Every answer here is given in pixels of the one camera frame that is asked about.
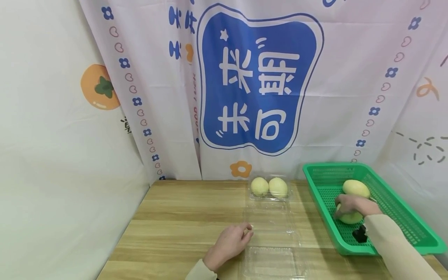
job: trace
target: white curtain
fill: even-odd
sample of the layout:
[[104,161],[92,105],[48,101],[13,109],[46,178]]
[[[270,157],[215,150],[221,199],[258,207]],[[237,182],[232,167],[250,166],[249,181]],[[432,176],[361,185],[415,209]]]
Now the white curtain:
[[445,1],[80,1],[151,181],[374,163]]

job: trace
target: wooden table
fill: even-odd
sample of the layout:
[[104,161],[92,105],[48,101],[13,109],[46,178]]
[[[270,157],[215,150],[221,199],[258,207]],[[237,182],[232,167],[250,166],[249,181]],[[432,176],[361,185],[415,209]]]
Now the wooden table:
[[[312,279],[391,279],[380,257],[339,255],[305,181],[293,184],[291,211],[300,230]],[[243,221],[245,181],[159,181],[137,212],[98,280],[184,279],[229,224]],[[434,256],[426,261],[442,279],[448,272]],[[218,272],[237,280],[241,256]]]

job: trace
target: beige sleeve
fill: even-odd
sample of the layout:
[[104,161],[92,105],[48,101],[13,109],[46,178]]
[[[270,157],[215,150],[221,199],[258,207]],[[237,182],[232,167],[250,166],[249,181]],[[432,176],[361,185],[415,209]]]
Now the beige sleeve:
[[185,280],[216,280],[217,278],[218,275],[208,269],[202,259],[200,259],[188,273]]
[[398,225],[387,215],[364,218],[366,235],[383,257],[395,280],[438,280],[440,276],[407,241]]

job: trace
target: person's right hand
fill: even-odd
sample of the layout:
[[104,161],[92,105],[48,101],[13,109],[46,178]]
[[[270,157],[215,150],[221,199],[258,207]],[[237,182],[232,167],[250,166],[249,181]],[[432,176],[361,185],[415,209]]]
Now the person's right hand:
[[341,204],[334,218],[338,219],[344,214],[359,212],[363,217],[375,214],[382,214],[378,204],[362,196],[353,194],[340,194],[335,199],[336,207]]
[[205,254],[202,261],[211,271],[215,271],[226,261],[239,255],[254,235],[249,223],[231,225],[221,232],[215,245]]

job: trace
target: green plastic basket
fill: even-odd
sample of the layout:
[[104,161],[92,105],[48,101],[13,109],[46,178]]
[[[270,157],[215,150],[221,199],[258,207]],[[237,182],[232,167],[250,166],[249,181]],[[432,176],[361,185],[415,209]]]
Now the green plastic basket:
[[341,255],[378,255],[370,240],[358,243],[352,235],[353,230],[358,229],[363,221],[349,225],[333,219],[336,210],[334,200],[343,193],[342,185],[348,179],[366,184],[381,211],[398,224],[409,243],[420,254],[446,251],[443,240],[369,166],[360,163],[314,163],[305,164],[303,171],[314,202]]

